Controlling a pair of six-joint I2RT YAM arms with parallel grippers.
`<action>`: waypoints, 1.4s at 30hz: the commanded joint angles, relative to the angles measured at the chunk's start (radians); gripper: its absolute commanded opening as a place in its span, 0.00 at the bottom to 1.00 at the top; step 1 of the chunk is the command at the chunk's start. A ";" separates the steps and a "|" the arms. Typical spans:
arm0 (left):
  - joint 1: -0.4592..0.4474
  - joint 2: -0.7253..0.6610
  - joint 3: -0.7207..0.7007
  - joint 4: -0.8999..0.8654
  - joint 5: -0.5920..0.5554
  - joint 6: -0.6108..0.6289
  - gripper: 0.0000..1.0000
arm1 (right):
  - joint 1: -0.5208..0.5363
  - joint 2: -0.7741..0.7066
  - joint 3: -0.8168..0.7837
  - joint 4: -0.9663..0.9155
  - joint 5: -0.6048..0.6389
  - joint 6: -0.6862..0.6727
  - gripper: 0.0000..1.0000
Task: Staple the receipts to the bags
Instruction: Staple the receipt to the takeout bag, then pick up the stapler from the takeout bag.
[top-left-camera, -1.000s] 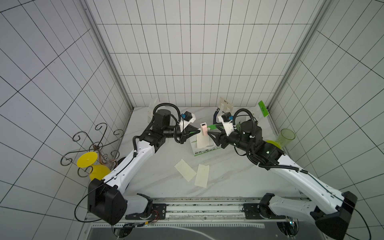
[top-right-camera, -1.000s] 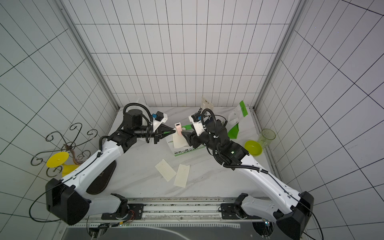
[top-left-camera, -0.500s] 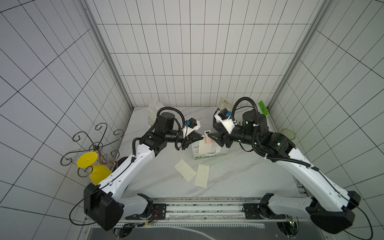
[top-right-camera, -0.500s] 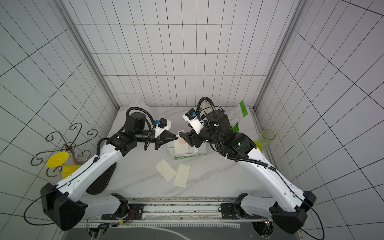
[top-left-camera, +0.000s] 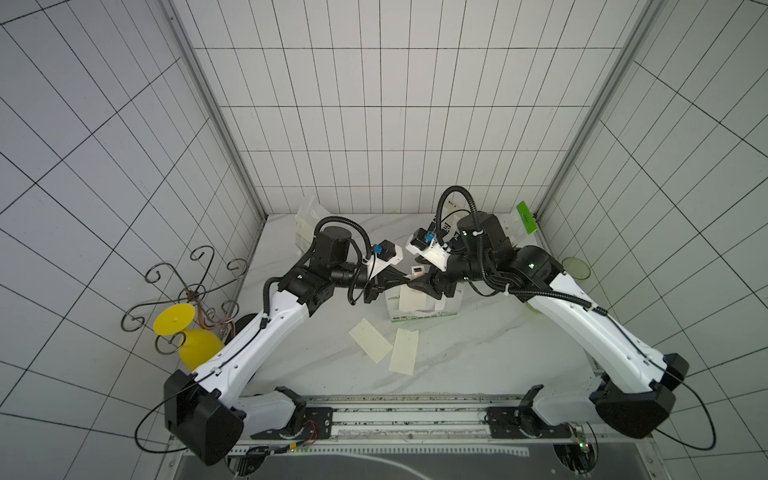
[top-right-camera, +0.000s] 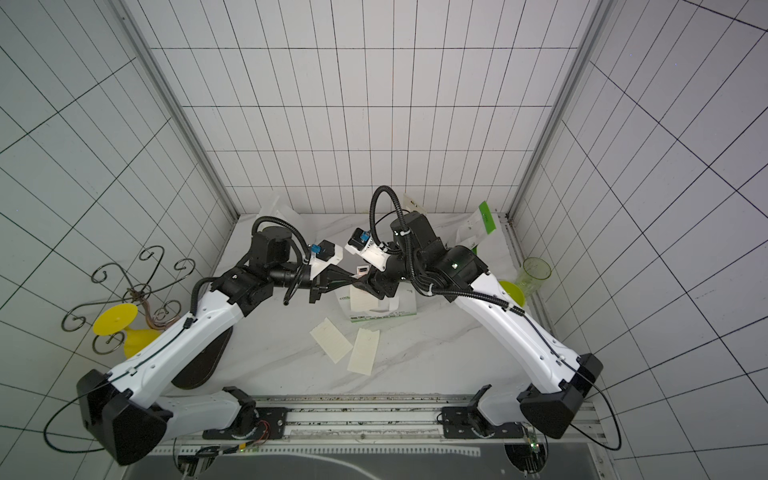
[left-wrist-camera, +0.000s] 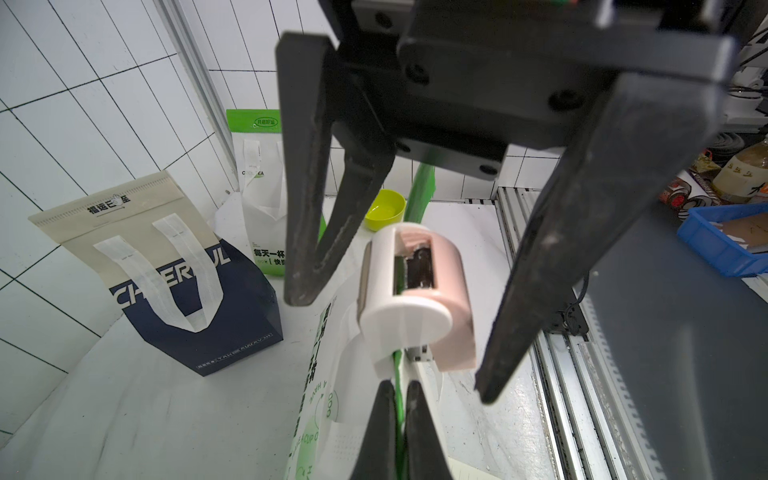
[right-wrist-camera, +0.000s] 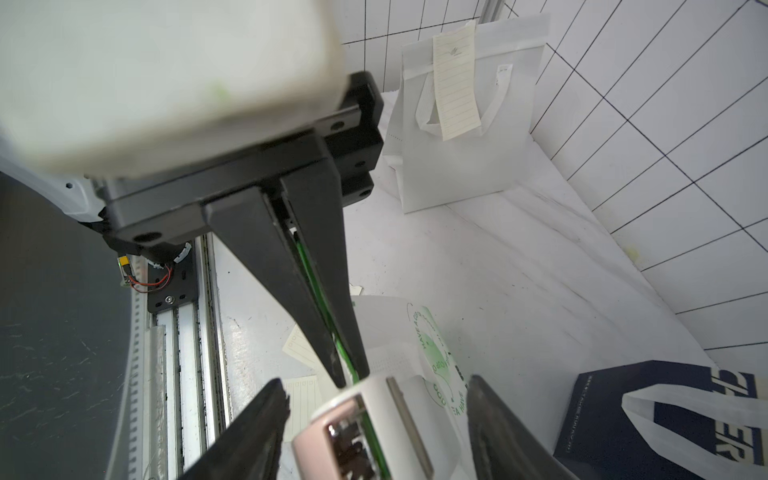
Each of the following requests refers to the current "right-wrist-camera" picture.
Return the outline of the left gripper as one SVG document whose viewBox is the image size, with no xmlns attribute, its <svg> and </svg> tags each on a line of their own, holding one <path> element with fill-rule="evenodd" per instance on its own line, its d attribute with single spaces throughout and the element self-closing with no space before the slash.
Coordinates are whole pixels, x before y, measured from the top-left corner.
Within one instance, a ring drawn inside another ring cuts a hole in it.
<svg viewBox="0 0 768 480">
<path fill-rule="evenodd" d="M 346 386 L 343 365 L 353 380 L 370 375 L 349 293 L 343 205 L 370 196 L 383 146 L 384 102 L 373 75 L 349 80 L 341 107 L 354 108 L 355 119 L 337 111 L 312 129 L 196 165 L 97 181 L 105 205 L 89 225 L 140 247 L 181 244 L 211 229 L 291 315 L 338 388 Z M 269 200 L 280 199 L 281 183 L 300 258 Z"/>
</svg>

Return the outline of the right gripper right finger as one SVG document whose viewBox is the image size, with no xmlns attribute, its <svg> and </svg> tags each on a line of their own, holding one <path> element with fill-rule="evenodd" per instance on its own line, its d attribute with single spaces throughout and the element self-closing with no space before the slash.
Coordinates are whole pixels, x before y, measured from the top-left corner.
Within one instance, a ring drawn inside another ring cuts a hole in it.
<svg viewBox="0 0 768 480">
<path fill-rule="evenodd" d="M 476 476 L 493 479 L 573 479 L 479 375 L 470 378 L 467 418 Z"/>
</svg>

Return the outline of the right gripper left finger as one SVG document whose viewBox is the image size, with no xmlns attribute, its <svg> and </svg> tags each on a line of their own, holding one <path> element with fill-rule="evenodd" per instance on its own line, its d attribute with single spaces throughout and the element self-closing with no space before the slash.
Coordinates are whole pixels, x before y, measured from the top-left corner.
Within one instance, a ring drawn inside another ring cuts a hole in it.
<svg viewBox="0 0 768 480">
<path fill-rule="evenodd" d="M 270 380 L 182 477 L 275 479 L 289 414 L 281 380 Z"/>
</svg>

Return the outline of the green white bag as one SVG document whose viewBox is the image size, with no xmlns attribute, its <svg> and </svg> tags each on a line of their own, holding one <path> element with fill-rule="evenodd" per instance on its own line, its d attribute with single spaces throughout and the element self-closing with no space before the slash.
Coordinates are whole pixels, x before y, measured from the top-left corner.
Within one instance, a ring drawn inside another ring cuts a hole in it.
<svg viewBox="0 0 768 480">
<path fill-rule="evenodd" d="M 430 384 L 428 391 L 440 396 L 460 446 L 461 465 L 475 478 L 467 427 L 466 382 L 444 342 L 430 310 L 405 299 L 381 296 L 351 296 L 356 318 L 362 323 L 362 341 L 370 375 L 353 380 L 346 365 L 346 386 L 320 388 L 323 405 L 343 391 L 372 376 L 393 377 L 403 382 L 419 375 Z"/>
</svg>

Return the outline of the navy blue beige bag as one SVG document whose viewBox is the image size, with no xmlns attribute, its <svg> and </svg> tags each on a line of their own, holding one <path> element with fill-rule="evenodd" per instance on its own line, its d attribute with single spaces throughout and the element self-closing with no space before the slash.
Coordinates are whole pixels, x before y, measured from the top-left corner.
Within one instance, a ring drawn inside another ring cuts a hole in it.
<svg viewBox="0 0 768 480">
<path fill-rule="evenodd" d="M 580 479 L 764 479 L 767 381 L 665 361 L 583 373 L 554 456 Z"/>
</svg>

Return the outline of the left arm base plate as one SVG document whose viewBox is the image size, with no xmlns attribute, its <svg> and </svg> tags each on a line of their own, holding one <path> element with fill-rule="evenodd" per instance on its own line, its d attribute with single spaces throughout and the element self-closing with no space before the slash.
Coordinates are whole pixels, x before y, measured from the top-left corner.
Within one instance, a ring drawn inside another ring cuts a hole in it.
<svg viewBox="0 0 768 480">
<path fill-rule="evenodd" d="M 146 260 L 139 267 L 139 258 L 119 254 L 117 263 L 123 284 L 146 299 L 149 314 L 159 314 L 194 302 L 199 297 L 194 247 L 185 242 L 169 262 Z"/>
</svg>

